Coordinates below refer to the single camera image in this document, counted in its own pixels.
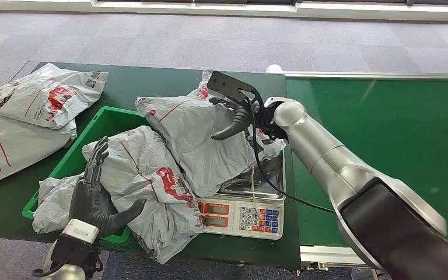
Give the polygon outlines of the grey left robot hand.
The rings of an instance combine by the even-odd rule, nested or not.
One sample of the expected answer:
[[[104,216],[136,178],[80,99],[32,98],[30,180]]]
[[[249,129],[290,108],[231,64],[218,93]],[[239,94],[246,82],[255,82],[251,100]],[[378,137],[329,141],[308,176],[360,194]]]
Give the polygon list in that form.
[[[98,140],[87,160],[85,171],[76,182],[69,210],[70,219],[78,219],[99,229],[98,237],[115,233],[139,216],[146,199],[136,200],[128,209],[113,213],[109,208],[109,194],[100,182],[102,165],[108,157],[108,137]]]

